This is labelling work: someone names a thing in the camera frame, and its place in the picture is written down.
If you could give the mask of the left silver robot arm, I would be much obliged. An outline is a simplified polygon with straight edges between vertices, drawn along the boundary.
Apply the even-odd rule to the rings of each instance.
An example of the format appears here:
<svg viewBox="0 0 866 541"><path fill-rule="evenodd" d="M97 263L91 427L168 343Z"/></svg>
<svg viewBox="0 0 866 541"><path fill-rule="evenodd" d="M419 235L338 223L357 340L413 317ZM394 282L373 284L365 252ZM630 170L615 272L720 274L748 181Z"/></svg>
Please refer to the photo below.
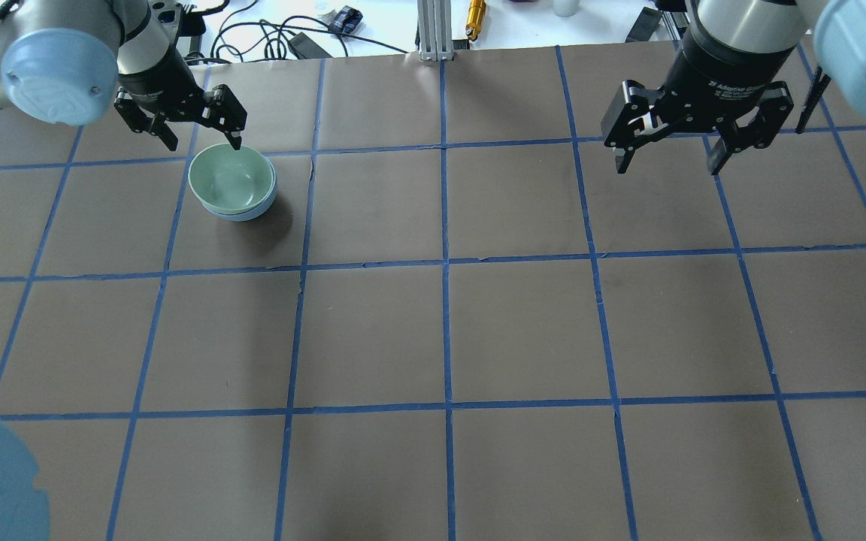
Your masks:
<svg viewBox="0 0 866 541"><path fill-rule="evenodd" d="M203 89L178 31L148 1L7 1L0 5L0 110L84 126L114 107L135 133L177 147L173 122L219 131L234 150L247 111L224 85ZM0 421L0 540L46 540L50 510L38 463Z"/></svg>

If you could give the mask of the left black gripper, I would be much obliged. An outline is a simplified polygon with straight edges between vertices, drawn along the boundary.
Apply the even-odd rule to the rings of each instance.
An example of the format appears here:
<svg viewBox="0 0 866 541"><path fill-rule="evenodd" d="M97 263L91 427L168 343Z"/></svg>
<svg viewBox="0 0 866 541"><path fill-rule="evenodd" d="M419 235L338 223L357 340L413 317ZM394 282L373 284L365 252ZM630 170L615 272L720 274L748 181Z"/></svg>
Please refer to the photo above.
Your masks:
<svg viewBox="0 0 866 541"><path fill-rule="evenodd" d="M225 83L205 93L175 47L151 68L121 74L118 82L114 110L134 133L149 133L174 152L178 138L168 121L201 120L202 126L223 134L233 150L243 147L248 112L240 99Z"/></svg>

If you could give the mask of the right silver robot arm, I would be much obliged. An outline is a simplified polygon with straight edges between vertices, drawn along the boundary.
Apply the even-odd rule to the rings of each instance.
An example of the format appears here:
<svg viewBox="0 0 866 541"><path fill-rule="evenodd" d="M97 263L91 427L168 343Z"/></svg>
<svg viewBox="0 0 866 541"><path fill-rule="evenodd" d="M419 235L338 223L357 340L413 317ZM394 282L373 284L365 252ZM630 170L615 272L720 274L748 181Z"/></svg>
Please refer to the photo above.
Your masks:
<svg viewBox="0 0 866 541"><path fill-rule="evenodd" d="M866 1L687 1L674 63L658 89L621 83L601 121L604 145L624 174L643 145L673 134L719 135L707 170L769 147L794 109L777 73L805 35L818 62L798 126L830 82L866 117Z"/></svg>

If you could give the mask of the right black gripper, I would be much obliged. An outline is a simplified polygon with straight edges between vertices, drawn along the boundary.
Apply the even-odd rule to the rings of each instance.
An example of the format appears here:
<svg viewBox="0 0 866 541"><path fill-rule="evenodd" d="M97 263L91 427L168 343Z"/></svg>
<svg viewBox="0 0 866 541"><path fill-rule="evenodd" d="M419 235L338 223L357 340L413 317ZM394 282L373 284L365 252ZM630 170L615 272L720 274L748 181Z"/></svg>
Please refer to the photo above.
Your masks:
<svg viewBox="0 0 866 541"><path fill-rule="evenodd" d="M734 154L772 144L793 107L786 83L776 79L792 51L743 51L691 26L658 88L622 81L608 106L601 130L616 172L628 171L639 147L670 134L719 133L707 154L714 176Z"/></svg>

